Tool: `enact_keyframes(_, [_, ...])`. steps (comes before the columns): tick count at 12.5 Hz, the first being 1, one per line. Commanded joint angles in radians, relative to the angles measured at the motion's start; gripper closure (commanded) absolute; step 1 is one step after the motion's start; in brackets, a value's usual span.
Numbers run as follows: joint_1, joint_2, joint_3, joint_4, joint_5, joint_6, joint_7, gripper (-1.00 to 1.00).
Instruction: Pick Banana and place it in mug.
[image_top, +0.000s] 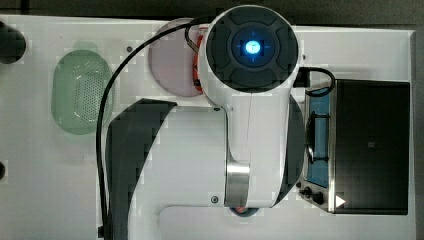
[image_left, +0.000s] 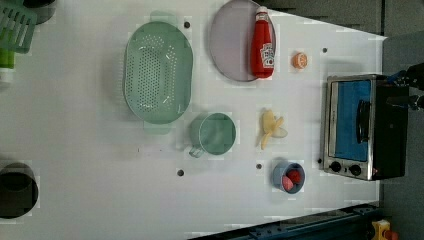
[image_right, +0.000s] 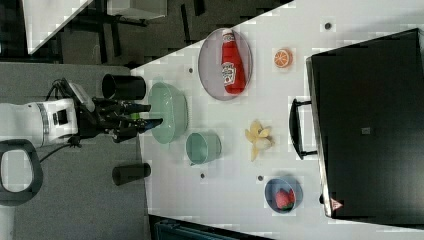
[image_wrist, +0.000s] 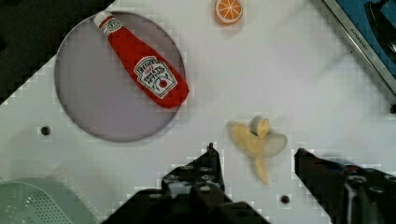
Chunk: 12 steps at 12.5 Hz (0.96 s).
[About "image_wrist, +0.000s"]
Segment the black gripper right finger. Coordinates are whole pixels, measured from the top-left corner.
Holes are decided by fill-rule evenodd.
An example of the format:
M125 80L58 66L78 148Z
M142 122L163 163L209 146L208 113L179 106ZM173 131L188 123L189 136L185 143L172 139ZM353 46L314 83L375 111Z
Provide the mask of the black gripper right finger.
M304 148L294 155L294 169L332 224L396 224L394 175L324 160Z

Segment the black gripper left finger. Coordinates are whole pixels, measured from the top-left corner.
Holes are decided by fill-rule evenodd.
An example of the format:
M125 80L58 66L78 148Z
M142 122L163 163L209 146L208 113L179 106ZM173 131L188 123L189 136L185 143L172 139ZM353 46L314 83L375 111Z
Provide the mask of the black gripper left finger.
M142 189L102 224L270 224L248 203L225 193L219 153L203 155L165 175L158 189Z

